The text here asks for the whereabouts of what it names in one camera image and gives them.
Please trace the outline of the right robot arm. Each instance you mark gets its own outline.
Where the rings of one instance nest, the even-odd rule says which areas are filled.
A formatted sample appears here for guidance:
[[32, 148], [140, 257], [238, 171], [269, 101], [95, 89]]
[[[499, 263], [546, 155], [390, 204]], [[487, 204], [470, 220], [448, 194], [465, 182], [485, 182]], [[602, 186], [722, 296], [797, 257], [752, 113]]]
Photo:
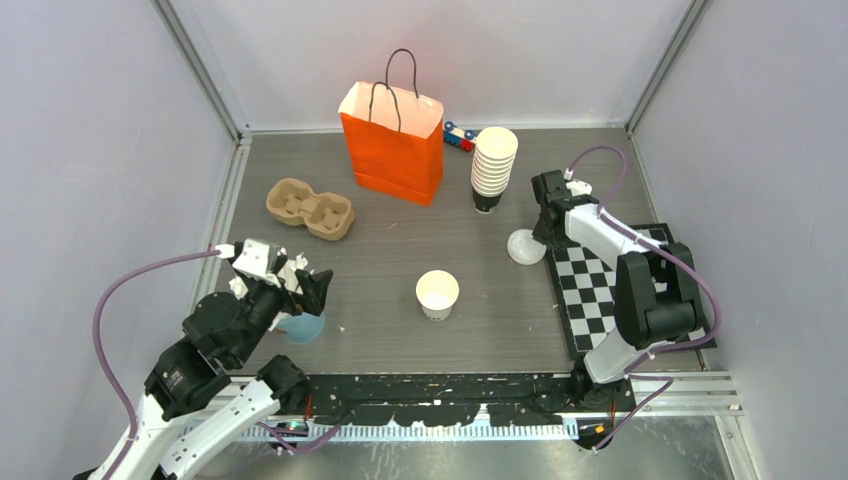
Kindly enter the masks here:
[[549, 247], [577, 243], [616, 275], [615, 326], [571, 371], [572, 400], [596, 410], [610, 398], [610, 384], [623, 380], [640, 357], [703, 326], [693, 255], [682, 243], [662, 244], [610, 216], [593, 196], [575, 193], [560, 170], [534, 176], [531, 185], [540, 207], [534, 239]]

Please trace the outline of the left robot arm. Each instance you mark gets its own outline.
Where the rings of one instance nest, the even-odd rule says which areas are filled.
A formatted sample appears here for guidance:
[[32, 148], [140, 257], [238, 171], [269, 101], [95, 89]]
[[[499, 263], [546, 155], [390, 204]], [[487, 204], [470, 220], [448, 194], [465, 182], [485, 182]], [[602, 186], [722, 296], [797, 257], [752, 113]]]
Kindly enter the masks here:
[[103, 294], [93, 321], [95, 351], [130, 423], [107, 459], [79, 478], [193, 479], [248, 428], [278, 412], [308, 411], [305, 373], [289, 357], [277, 355], [228, 404], [191, 432], [184, 430], [230, 385], [229, 371], [243, 367], [279, 315], [297, 319], [323, 312], [333, 273], [297, 267], [277, 283], [244, 273], [237, 277], [245, 283], [244, 294], [213, 292], [196, 305], [183, 323], [183, 337], [160, 354], [137, 406], [129, 403], [105, 359], [100, 320], [117, 287]]

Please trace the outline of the white plastic cup lid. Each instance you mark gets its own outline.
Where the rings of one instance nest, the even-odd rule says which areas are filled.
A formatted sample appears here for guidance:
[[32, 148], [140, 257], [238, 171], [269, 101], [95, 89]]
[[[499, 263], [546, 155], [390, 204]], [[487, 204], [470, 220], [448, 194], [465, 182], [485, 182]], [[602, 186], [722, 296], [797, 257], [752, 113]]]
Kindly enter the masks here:
[[511, 260], [524, 266], [540, 262], [547, 252], [547, 246], [536, 241], [529, 229], [513, 231], [508, 237], [506, 248]]

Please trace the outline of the white paper coffee cup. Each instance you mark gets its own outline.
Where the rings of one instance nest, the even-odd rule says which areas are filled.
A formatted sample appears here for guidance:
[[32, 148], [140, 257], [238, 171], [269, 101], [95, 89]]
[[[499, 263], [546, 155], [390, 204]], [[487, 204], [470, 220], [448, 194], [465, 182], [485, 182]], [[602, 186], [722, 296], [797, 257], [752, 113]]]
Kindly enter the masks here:
[[459, 292], [457, 279], [444, 270], [424, 273], [415, 286], [416, 299], [425, 316], [431, 321], [442, 321], [449, 316], [458, 300]]

